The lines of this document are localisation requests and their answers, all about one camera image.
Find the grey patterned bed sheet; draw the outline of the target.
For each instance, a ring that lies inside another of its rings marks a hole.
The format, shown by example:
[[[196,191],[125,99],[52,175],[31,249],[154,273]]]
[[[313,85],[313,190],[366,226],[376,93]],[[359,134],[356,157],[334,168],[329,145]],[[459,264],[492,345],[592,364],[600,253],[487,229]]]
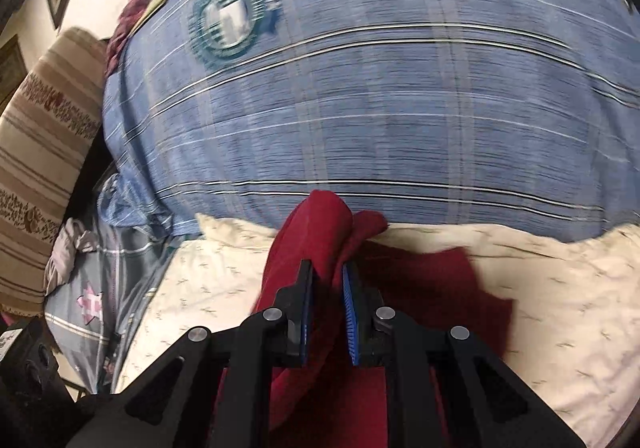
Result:
[[[182,237],[152,228],[114,227],[100,219],[95,194],[80,220],[98,249],[78,253],[70,280],[44,301],[55,344],[92,394],[114,393],[142,318]]]

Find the beige striped floral cushion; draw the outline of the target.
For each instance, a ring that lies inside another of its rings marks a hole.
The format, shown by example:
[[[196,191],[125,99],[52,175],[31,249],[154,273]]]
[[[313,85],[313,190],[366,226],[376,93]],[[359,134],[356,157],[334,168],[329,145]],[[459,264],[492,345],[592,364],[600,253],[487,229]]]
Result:
[[[64,30],[1,115],[1,308],[43,310],[44,268],[102,120],[106,45]]]

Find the blue plaid large pillow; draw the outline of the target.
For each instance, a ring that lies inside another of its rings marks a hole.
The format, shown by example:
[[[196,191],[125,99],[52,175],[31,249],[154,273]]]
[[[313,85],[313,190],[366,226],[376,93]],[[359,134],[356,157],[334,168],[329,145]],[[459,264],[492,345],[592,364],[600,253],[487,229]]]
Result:
[[[104,91],[102,219],[279,227],[308,194],[563,241],[639,218],[629,0],[167,0]]]

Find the maroon cloth behind pillow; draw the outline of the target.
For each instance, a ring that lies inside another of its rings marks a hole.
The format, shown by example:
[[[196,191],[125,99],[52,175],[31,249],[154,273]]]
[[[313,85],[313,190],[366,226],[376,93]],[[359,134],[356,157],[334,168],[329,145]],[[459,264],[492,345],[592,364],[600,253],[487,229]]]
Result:
[[[128,0],[120,12],[114,34],[108,39],[105,55],[104,77],[108,78],[117,68],[130,32],[150,6],[152,0]]]

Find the dark red small garment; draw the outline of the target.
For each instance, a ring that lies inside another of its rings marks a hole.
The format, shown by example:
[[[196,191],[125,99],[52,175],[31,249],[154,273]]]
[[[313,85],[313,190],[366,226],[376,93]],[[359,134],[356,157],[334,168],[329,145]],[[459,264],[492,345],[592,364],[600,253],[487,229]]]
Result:
[[[380,245],[387,223],[375,211],[352,212],[329,191],[311,193],[285,221],[269,251],[255,313],[295,283],[311,261],[307,357],[299,367],[273,369],[269,431],[262,447],[388,447],[385,376],[356,367],[346,336],[342,268],[384,303],[428,330],[461,325],[497,357],[506,349],[512,304],[485,292],[460,248],[420,254]]]

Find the dark wooden picture frame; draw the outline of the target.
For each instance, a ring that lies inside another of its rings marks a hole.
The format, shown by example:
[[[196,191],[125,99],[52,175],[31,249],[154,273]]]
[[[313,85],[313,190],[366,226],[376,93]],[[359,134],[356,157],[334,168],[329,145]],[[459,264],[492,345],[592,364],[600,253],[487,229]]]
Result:
[[[0,50],[0,112],[6,109],[26,75],[27,69],[20,42],[14,34]]]

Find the cream leaf-print pillow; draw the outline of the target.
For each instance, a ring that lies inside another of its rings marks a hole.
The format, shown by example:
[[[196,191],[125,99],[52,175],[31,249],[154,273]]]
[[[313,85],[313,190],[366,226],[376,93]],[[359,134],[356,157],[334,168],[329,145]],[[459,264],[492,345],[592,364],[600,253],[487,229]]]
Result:
[[[188,240],[146,296],[116,390],[186,330],[241,324],[255,304],[273,229],[198,217]],[[381,245],[413,253],[465,249],[482,287],[515,303],[508,365],[590,447],[630,428],[639,400],[639,230],[617,227],[563,243],[500,225],[393,224]]]

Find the crumpled pale grey cloth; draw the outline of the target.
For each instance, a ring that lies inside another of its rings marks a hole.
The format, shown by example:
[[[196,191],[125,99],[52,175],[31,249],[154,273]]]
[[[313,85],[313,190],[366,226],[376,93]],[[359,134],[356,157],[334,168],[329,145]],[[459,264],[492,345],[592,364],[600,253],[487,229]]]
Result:
[[[67,219],[55,238],[46,268],[44,268],[44,294],[51,294],[57,287],[66,285],[75,266],[78,253],[96,251],[98,237],[80,220]]]

